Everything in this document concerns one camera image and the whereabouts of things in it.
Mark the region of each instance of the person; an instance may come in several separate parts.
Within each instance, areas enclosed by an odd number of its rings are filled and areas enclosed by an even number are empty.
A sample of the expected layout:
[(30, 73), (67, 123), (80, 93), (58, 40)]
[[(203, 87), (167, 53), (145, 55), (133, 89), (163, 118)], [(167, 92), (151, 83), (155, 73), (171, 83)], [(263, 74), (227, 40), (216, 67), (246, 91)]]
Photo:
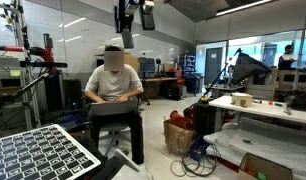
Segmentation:
[[(92, 73), (85, 88), (85, 95), (96, 103), (123, 102), (143, 92), (143, 86), (136, 71), (124, 64), (124, 53), (115, 46), (105, 48), (104, 65)], [(92, 122), (91, 138), (98, 147), (101, 127), (111, 121), (127, 121), (131, 129), (132, 160), (141, 165), (144, 163), (142, 118), (138, 111), (126, 114), (95, 116), (89, 113)]]
[(294, 46), (287, 45), (285, 46), (285, 53), (279, 58), (279, 70), (290, 70), (292, 63), (296, 61), (295, 56), (293, 55)]

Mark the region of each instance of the standing person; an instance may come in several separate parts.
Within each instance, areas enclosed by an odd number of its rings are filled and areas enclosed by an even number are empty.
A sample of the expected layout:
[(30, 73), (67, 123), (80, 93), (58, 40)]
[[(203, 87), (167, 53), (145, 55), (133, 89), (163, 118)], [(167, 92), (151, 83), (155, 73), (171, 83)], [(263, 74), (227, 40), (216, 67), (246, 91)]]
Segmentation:
[(295, 56), (293, 55), (294, 46), (287, 45), (285, 46), (285, 53), (279, 58), (279, 70), (289, 70), (291, 69), (292, 63), (296, 61)]

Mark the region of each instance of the ceiling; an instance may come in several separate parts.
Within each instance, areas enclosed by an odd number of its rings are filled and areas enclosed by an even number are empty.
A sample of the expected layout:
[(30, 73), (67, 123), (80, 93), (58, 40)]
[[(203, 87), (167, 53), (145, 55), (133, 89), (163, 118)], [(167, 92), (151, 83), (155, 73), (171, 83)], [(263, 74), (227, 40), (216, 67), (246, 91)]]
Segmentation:
[(256, 1), (260, 0), (164, 0), (194, 22), (212, 18), (218, 10)]

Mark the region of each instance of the fluorescent light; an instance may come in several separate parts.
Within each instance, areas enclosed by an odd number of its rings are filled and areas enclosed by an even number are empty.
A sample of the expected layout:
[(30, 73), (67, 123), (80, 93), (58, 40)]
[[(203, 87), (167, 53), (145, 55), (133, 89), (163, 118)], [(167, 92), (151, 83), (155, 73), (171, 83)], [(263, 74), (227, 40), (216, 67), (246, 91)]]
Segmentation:
[(86, 18), (81, 18), (81, 19), (78, 19), (78, 20), (76, 20), (76, 21), (73, 21), (73, 22), (70, 22), (70, 23), (68, 23), (67, 25), (65, 25), (64, 27), (66, 28), (66, 27), (69, 27), (69, 26), (71, 26), (71, 25), (73, 25), (73, 24), (75, 24), (75, 23), (78, 23), (78, 22), (80, 22), (80, 21), (83, 21), (83, 20), (85, 20)]
[(74, 37), (74, 38), (71, 38), (71, 39), (68, 39), (68, 40), (65, 40), (65, 42), (69, 42), (69, 41), (73, 41), (75, 39), (79, 39), (81, 38), (82, 36), (77, 36), (77, 37)]
[(244, 5), (244, 6), (240, 6), (240, 7), (237, 7), (237, 8), (233, 8), (233, 9), (229, 9), (229, 10), (226, 10), (226, 11), (223, 11), (223, 12), (219, 12), (219, 13), (216, 14), (216, 16), (221, 16), (223, 14), (228, 14), (228, 13), (231, 13), (231, 12), (234, 12), (234, 11), (238, 11), (238, 10), (241, 10), (241, 9), (246, 9), (246, 8), (256, 6), (256, 5), (259, 5), (259, 4), (263, 4), (263, 3), (267, 3), (267, 2), (270, 2), (270, 1), (272, 1), (272, 0), (262, 0), (262, 1), (258, 1), (258, 2), (255, 2), (255, 3), (247, 4), (247, 5)]
[(119, 40), (119, 39), (122, 39), (122, 37), (113, 38), (112, 41), (114, 41), (114, 40)]

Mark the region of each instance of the white t-shirt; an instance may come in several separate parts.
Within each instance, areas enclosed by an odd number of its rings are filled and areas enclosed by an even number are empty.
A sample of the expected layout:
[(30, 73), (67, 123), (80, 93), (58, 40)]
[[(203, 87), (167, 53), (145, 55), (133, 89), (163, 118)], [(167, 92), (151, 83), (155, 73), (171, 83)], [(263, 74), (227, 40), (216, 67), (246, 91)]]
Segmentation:
[(289, 61), (290, 59), (296, 60), (296, 58), (293, 54), (283, 54), (282, 58), (283, 58), (284, 61)]
[(138, 89), (143, 92), (143, 86), (136, 71), (125, 64), (124, 70), (117, 74), (104, 71), (104, 65), (97, 67), (86, 84), (85, 91), (95, 92), (105, 101), (116, 101), (122, 95)]

